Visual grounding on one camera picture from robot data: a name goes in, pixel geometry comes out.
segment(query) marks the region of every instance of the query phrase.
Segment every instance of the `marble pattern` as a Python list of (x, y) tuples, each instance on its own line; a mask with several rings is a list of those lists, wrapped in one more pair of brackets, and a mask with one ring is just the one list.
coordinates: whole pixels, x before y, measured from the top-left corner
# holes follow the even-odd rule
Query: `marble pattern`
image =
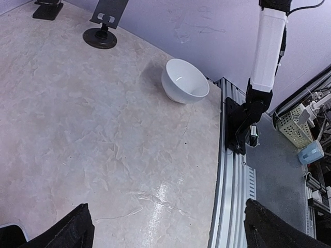
[(80, 203), (94, 247), (206, 247), (220, 90), (182, 105), (160, 76), (169, 55), (118, 28), (94, 49), (91, 13), (54, 21), (31, 2), (0, 16), (0, 224), (33, 238)]

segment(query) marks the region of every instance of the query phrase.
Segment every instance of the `metal frame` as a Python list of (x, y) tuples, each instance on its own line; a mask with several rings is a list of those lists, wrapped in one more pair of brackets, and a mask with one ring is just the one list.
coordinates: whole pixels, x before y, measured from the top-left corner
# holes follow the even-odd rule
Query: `metal frame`
[(246, 248), (245, 207), (247, 199), (256, 199), (255, 170), (247, 165), (246, 156), (225, 147), (225, 99), (231, 97), (242, 104), (245, 96), (224, 78), (215, 84), (221, 88), (221, 120), (218, 175), (208, 248)]

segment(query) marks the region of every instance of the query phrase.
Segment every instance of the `plastic basket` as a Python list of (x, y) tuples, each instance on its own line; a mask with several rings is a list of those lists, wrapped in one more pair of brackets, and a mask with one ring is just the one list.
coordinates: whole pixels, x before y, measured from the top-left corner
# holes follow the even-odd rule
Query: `plastic basket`
[(313, 142), (308, 124), (305, 123), (299, 126), (296, 123), (304, 108), (303, 104), (300, 104), (283, 115), (277, 122), (278, 130), (299, 149)]

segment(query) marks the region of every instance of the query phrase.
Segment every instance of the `black rectangular base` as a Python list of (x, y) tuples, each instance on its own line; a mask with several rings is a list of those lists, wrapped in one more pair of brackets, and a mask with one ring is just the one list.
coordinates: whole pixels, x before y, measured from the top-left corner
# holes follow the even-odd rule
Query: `black rectangular base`
[(236, 130), (233, 125), (229, 123), (230, 115), (235, 111), (240, 105), (232, 100), (230, 97), (227, 97), (225, 100), (225, 146), (236, 153), (242, 155), (246, 154), (246, 140), (245, 138), (238, 139), (235, 135)]
[(54, 21), (62, 7), (63, 3), (58, 5), (41, 4), (32, 17), (35, 19)]

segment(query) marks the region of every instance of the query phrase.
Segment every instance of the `white bowl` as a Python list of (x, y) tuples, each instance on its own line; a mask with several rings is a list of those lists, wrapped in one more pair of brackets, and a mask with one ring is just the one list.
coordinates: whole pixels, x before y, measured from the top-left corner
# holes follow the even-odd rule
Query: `white bowl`
[(184, 60), (170, 59), (162, 73), (162, 86), (167, 96), (179, 103), (195, 103), (209, 93), (206, 77)]

